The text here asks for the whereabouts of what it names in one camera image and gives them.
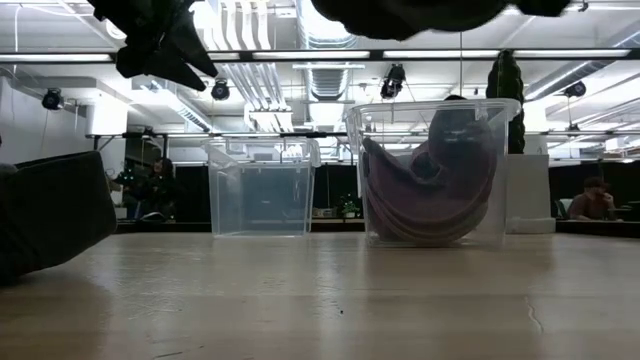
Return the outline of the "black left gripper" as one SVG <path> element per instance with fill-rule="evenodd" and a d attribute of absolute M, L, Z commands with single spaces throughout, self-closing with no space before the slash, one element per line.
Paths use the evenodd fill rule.
<path fill-rule="evenodd" d="M 208 76 L 218 75 L 189 11 L 193 0 L 89 0 L 89 3 L 97 20 L 108 20 L 125 34 L 125 45 L 115 55 L 116 69 L 123 77 L 156 76 L 204 91 L 203 81 L 187 63 Z M 175 46 L 187 63 L 176 54 L 153 52 L 165 45 Z"/>

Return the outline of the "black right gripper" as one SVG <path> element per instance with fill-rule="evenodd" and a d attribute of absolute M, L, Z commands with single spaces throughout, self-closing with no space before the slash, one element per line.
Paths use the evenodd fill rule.
<path fill-rule="evenodd" d="M 529 16 L 560 16 L 570 0 L 514 0 L 514 5 Z"/>

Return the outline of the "large maroon fabric piece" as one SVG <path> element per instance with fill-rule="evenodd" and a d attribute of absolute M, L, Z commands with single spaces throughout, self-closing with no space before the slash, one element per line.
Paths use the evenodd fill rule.
<path fill-rule="evenodd" d="M 497 168 L 492 139 L 426 141 L 406 164 L 370 138 L 362 145 L 367 205 L 380 236 L 442 246 L 485 217 Z"/>

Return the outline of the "long overhead light bar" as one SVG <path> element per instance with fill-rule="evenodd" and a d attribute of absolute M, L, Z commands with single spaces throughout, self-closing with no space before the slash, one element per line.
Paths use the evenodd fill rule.
<path fill-rule="evenodd" d="M 489 61 L 497 49 L 409 49 L 409 50 L 269 50 L 211 51 L 214 62 L 408 62 L 408 61 Z M 525 61 L 640 60 L 640 48 L 515 49 L 513 56 Z M 8 64 L 103 64 L 113 63 L 107 53 L 0 53 L 0 63 Z"/>

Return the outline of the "green cactus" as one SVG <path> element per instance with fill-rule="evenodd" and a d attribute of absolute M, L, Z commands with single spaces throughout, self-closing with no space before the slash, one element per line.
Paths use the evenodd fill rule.
<path fill-rule="evenodd" d="M 485 91 L 487 98 L 508 98 L 517 100 L 520 104 L 519 113 L 514 116 L 508 125 L 508 153 L 523 154 L 525 141 L 524 124 L 524 84 L 521 77 L 521 69 L 511 49 L 501 50 L 493 62 L 488 75 L 488 84 Z"/>

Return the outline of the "person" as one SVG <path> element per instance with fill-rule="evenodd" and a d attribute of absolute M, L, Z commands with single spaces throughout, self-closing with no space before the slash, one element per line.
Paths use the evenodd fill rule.
<path fill-rule="evenodd" d="M 616 221 L 615 209 L 608 185 L 600 177 L 590 177 L 584 181 L 583 192 L 573 198 L 567 212 L 570 220 Z"/>
<path fill-rule="evenodd" d="M 142 175 L 125 169 L 110 180 L 110 186 L 122 191 L 128 220 L 167 222 L 174 217 L 178 184 L 169 158 L 158 158 Z"/>

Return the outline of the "clear plastic storage bin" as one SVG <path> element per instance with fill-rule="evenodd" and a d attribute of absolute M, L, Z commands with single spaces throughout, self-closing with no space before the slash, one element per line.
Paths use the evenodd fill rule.
<path fill-rule="evenodd" d="M 489 207 L 483 220 L 462 238 L 442 246 L 425 246 L 413 242 L 382 237 L 374 228 L 374 217 L 367 205 L 365 167 L 362 141 L 370 138 L 398 157 L 409 161 L 414 149 L 428 141 L 429 126 L 437 110 L 474 109 L 476 119 L 489 125 L 497 151 L 497 168 L 489 197 Z M 358 195 L 362 200 L 365 234 L 370 245 L 377 247 L 448 247 L 471 241 L 483 245 L 502 243 L 506 227 L 507 143 L 508 123 L 520 111 L 512 99 L 465 99 L 451 95 L 441 101 L 382 103 L 356 106 L 344 115 L 350 147 L 357 157 Z"/>
<path fill-rule="evenodd" d="M 294 236 L 310 231 L 318 143 L 307 138 L 224 138 L 208 156 L 216 236 Z"/>

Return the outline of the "small background potted plant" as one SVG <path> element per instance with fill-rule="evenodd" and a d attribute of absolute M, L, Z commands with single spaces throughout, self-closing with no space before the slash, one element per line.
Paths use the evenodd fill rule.
<path fill-rule="evenodd" d="M 351 193 L 342 195 L 338 202 L 338 212 L 344 219 L 355 219 L 361 216 L 361 201 Z"/>

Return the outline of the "black background rig frame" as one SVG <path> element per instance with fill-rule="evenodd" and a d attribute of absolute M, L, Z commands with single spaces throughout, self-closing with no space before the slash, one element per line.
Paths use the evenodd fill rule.
<path fill-rule="evenodd" d="M 179 166 L 205 164 L 211 159 L 238 163 L 302 163 L 320 166 L 339 162 L 351 150 L 345 132 L 124 132 L 90 134 L 96 150 L 115 140 L 149 141 Z"/>

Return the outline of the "white ceiling air duct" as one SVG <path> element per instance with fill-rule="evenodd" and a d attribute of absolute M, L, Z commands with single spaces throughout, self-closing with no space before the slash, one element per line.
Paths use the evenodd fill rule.
<path fill-rule="evenodd" d="M 296 0 L 300 46 L 305 50 L 344 50 L 357 45 L 357 38 L 344 26 L 321 15 L 311 0 Z M 348 62 L 306 63 L 303 70 L 311 100 L 341 101 L 354 65 Z"/>

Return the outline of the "black aluminium table frame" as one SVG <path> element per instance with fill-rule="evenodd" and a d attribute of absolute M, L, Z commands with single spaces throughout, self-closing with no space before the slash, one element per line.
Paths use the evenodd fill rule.
<path fill-rule="evenodd" d="M 312 232 L 363 232 L 365 224 L 363 219 L 341 220 L 321 219 L 311 224 Z M 585 222 L 557 220 L 555 230 L 558 233 L 593 235 L 603 237 L 640 239 L 640 222 Z M 116 233 L 157 233 L 157 232 L 186 232 L 201 233 L 210 232 L 211 224 L 206 222 L 196 223 L 147 223 L 124 222 L 119 223 Z"/>

